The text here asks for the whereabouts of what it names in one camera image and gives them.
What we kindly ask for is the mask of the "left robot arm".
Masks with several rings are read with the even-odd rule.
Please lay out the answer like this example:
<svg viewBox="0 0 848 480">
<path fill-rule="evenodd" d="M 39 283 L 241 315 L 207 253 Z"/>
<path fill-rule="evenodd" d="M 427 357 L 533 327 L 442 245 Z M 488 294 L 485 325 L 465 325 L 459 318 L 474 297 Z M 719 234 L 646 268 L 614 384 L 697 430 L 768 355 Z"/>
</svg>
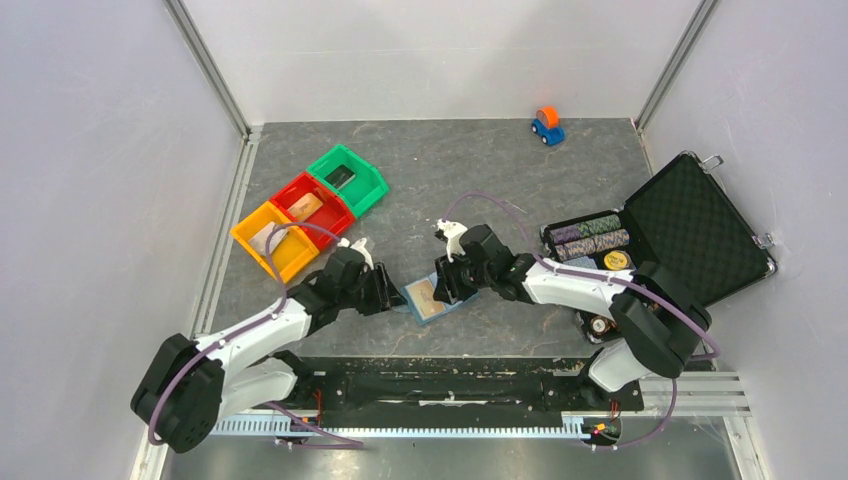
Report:
<svg viewBox="0 0 848 480">
<path fill-rule="evenodd" d="M 200 339 L 180 333 L 165 339 L 130 408 L 151 444 L 185 453 L 223 418 L 265 403 L 297 408 L 312 399 L 311 370 L 281 348 L 328 326 L 343 310 L 371 316 L 405 302 L 383 263 L 362 246 L 340 246 L 322 269 L 259 313 Z"/>
</svg>

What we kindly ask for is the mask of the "blue leather card holder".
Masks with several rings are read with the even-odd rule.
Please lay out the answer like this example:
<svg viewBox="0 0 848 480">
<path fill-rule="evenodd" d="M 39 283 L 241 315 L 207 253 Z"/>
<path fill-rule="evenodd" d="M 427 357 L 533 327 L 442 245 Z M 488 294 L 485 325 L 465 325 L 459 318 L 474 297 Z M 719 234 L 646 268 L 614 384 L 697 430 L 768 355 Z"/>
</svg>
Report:
<svg viewBox="0 0 848 480">
<path fill-rule="evenodd" d="M 434 298 L 437 284 L 435 272 L 420 278 L 404 286 L 400 293 L 406 300 L 409 312 L 413 315 L 415 322 L 421 326 L 427 326 L 435 320 L 449 315 L 452 311 L 461 308 L 465 303 L 476 300 L 480 294 L 476 293 L 465 301 L 454 304 L 440 302 Z"/>
</svg>

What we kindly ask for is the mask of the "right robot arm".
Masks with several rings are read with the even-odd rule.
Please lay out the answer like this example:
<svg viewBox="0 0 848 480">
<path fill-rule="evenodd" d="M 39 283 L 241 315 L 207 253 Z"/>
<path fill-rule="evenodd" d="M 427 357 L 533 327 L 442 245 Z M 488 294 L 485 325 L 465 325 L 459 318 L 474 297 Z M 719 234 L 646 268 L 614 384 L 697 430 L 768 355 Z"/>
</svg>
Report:
<svg viewBox="0 0 848 480">
<path fill-rule="evenodd" d="M 601 348 L 577 382 L 580 400 L 591 408 L 606 406 L 648 374 L 678 377 L 712 323 L 703 305 L 656 263 L 602 271 L 515 254 L 486 224 L 440 220 L 436 236 L 446 245 L 435 261 L 439 302 L 464 302 L 490 289 L 506 301 L 564 306 L 614 322 L 620 339 Z"/>
</svg>

